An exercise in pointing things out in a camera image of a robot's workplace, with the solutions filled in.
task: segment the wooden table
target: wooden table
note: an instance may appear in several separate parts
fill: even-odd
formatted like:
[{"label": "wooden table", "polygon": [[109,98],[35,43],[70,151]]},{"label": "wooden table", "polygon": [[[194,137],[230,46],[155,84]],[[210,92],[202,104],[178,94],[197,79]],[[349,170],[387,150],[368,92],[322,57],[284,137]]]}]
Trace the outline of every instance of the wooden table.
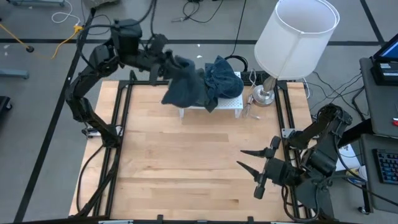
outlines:
[{"label": "wooden table", "polygon": [[[108,123],[117,86],[117,81],[104,81],[96,106],[96,113]],[[311,118],[303,84],[288,83],[288,88],[296,128],[306,128]],[[267,181],[264,198],[255,199],[252,176],[236,163],[262,170],[263,159],[240,150],[261,150],[280,136],[275,103],[252,107],[261,120],[235,119],[232,111],[223,110],[211,114],[185,110],[181,120],[178,108],[160,104],[166,89],[133,86],[111,218],[155,220],[163,214],[165,220],[243,221],[253,216],[255,221],[290,221],[280,187]],[[244,99],[248,93],[247,86]],[[100,145],[100,138],[88,140],[82,164]],[[80,206],[97,188],[103,154],[104,150],[83,174]],[[282,145],[275,156],[284,159]],[[75,199],[76,194],[71,215],[76,213]],[[102,203],[100,214],[106,200]]]}]

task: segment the white lampshade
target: white lampshade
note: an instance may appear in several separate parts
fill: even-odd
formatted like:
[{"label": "white lampshade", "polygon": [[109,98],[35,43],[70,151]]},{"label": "white lampshade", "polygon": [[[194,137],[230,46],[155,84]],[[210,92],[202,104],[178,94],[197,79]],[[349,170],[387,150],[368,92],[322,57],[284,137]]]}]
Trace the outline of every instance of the white lampshade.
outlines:
[{"label": "white lampshade", "polygon": [[325,0],[280,0],[254,47],[260,67],[278,80],[311,74],[340,21]]}]

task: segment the silver lamp base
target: silver lamp base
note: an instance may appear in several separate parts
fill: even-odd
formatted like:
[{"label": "silver lamp base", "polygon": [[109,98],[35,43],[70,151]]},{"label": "silver lamp base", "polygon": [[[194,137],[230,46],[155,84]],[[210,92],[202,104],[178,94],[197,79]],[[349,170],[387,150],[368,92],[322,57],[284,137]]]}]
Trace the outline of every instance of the silver lamp base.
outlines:
[{"label": "silver lamp base", "polygon": [[256,86],[253,90],[253,103],[260,107],[269,106],[274,102],[275,93],[273,90],[264,91],[262,85]]}]

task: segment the keyboard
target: keyboard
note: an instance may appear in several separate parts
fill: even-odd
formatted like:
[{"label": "keyboard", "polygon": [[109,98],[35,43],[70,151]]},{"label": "keyboard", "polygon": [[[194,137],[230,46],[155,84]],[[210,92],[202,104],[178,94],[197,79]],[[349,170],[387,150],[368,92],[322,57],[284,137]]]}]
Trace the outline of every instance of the keyboard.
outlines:
[{"label": "keyboard", "polygon": [[381,183],[398,184],[398,150],[373,149]]}]

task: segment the gray floor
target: gray floor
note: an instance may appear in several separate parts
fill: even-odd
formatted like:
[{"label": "gray floor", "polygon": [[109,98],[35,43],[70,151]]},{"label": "gray floor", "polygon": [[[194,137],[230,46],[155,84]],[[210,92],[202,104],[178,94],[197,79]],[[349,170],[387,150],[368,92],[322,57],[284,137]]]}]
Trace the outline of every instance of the gray floor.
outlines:
[{"label": "gray floor", "polygon": [[[81,17],[80,0],[70,0],[73,4],[73,14]],[[139,18],[147,9],[150,1],[122,0],[121,4],[107,6],[97,11],[96,15],[106,14],[112,18]],[[182,16],[181,8],[185,0],[159,0],[154,29],[165,34],[169,39],[234,39],[238,30],[242,0],[226,0],[214,19],[207,24],[197,24],[191,21],[171,23],[172,19]],[[360,0],[330,0],[341,14],[341,23],[335,30],[333,41],[377,41],[372,27],[364,13]],[[397,32],[396,26],[389,25],[398,20],[395,13],[398,2],[384,0],[366,0],[376,20],[381,34],[389,40]],[[239,39],[256,40],[265,26],[276,0],[250,0],[246,6]],[[209,18],[218,3],[205,0],[201,10],[196,15],[199,19]],[[54,24],[51,15],[57,11],[68,12],[57,5],[28,4],[15,7],[0,1],[0,17],[3,24],[22,39],[66,39],[73,32],[76,23],[69,18],[62,24]],[[94,24],[105,23],[103,17],[96,18]],[[149,20],[142,23],[143,39],[149,33]],[[105,39],[109,34],[89,36],[89,39]],[[1,44],[1,39],[10,38],[0,30],[0,67],[28,70],[30,79],[18,80],[0,78],[0,95],[12,98],[13,110],[9,112],[0,129],[0,223],[12,222],[22,195],[25,191],[32,168],[34,166],[45,133],[49,126],[60,91],[69,70],[75,44],[65,44],[55,60],[44,60],[28,54],[19,44]],[[36,52],[52,55],[56,44],[32,44]],[[84,52],[88,54],[94,44],[86,44]],[[173,44],[168,45],[176,54],[192,58],[197,67],[214,61],[217,55],[227,56],[233,45]],[[249,67],[260,70],[253,56],[253,45],[238,45],[235,53],[247,58]],[[361,57],[372,55],[379,47],[363,46],[328,46],[319,61],[316,72],[324,81],[334,88],[347,82],[359,73]],[[238,62],[231,61],[235,70],[242,70]],[[75,76],[84,68],[79,62]],[[126,79],[129,70],[119,69],[110,79]],[[147,74],[140,75],[145,79]],[[321,85],[326,93],[331,90],[322,84],[315,75],[307,78],[309,83]],[[361,87],[359,80],[347,91]],[[93,88],[88,98],[95,106],[100,83]],[[320,88],[310,85],[310,107],[321,101],[324,96]],[[351,101],[351,95],[345,98]],[[314,114],[319,107],[329,100],[323,101],[312,109]],[[354,118],[354,124],[360,122],[359,116],[341,99],[334,101],[342,106]],[[358,98],[359,107],[367,112],[364,93]],[[66,217],[69,212],[72,195],[75,190],[78,171],[83,157],[86,139],[80,133],[83,126],[72,120],[70,110],[64,106],[49,151],[28,206],[25,221]],[[345,222],[357,223],[396,223],[398,215],[375,211],[370,216],[364,216],[356,211],[362,206],[362,193],[344,182],[336,182],[331,188],[333,208],[336,218]]]}]

